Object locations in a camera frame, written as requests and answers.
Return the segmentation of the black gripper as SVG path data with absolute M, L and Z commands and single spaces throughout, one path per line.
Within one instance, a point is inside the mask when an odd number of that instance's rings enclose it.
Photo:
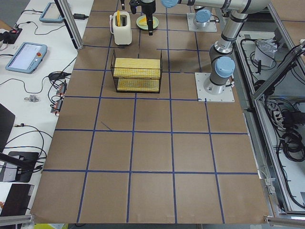
M 156 11 L 156 3 L 154 0 L 131 0 L 129 2 L 132 14 L 136 14 L 137 7 L 141 6 L 142 13 L 146 14 L 149 36 L 153 35 L 153 13 Z M 122 10 L 125 9 L 125 0 L 121 0 Z

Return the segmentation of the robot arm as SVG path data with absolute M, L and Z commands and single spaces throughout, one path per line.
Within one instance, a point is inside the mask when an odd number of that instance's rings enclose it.
M 166 8 L 171 8 L 176 4 L 181 4 L 181 0 L 162 0 L 161 3 Z M 149 30 L 153 29 L 153 14 L 156 11 L 156 3 L 154 0 L 131 0 L 129 1 L 132 14 L 136 13 L 136 8 L 140 6 L 142 13 L 145 14 L 144 21 Z M 200 7 L 195 13 L 195 22 L 205 23 L 210 20 L 211 12 Z
M 222 10 L 231 10 L 229 19 L 221 33 L 221 38 L 210 48 L 209 55 L 211 59 L 212 72 L 208 79 L 204 81 L 204 89 L 207 93 L 213 95 L 221 94 L 226 82 L 232 76 L 235 70 L 235 63 L 231 58 L 233 51 L 232 43 L 247 21 L 249 14 L 257 13 L 264 9 L 268 0 L 162 0 L 162 5 L 166 8 L 172 8 L 177 4 L 188 6 L 212 7 Z

